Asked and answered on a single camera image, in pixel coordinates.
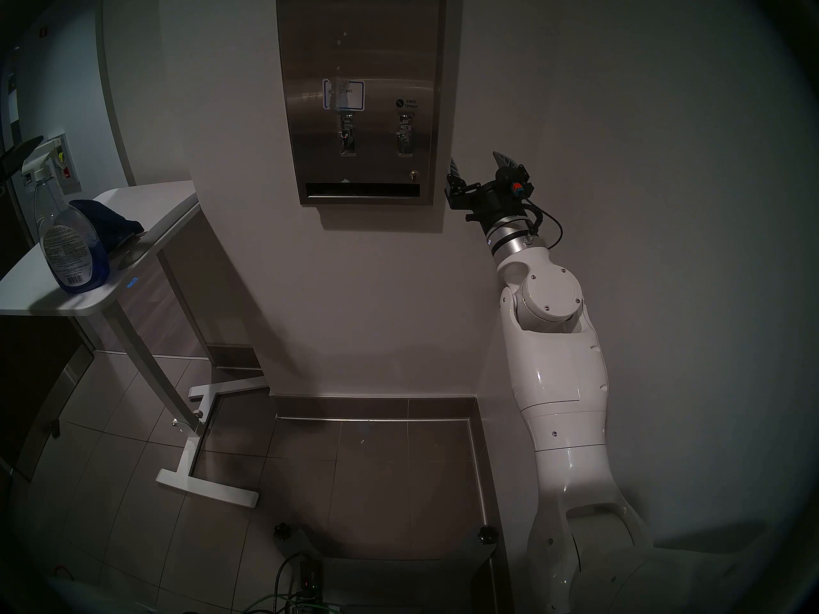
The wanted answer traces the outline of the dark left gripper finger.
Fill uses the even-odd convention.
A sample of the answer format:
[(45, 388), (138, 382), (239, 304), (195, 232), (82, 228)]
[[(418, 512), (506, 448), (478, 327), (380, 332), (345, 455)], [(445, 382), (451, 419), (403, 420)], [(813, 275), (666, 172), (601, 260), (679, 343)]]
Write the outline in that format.
[(36, 136), (5, 152), (0, 161), (0, 178), (11, 178), (13, 174), (21, 171), (26, 159), (43, 140), (43, 136)]

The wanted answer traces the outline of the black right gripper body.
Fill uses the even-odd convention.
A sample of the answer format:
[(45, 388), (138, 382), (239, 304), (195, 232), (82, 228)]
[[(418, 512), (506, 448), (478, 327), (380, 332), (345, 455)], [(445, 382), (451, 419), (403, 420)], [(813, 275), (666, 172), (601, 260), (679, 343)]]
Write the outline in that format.
[(446, 200), (453, 210), (466, 211), (467, 222), (478, 222), (482, 228), (490, 228), (503, 218), (525, 218), (524, 201), (533, 191), (530, 176), (525, 167), (497, 169), (496, 178), (488, 183), (448, 185), (446, 175)]

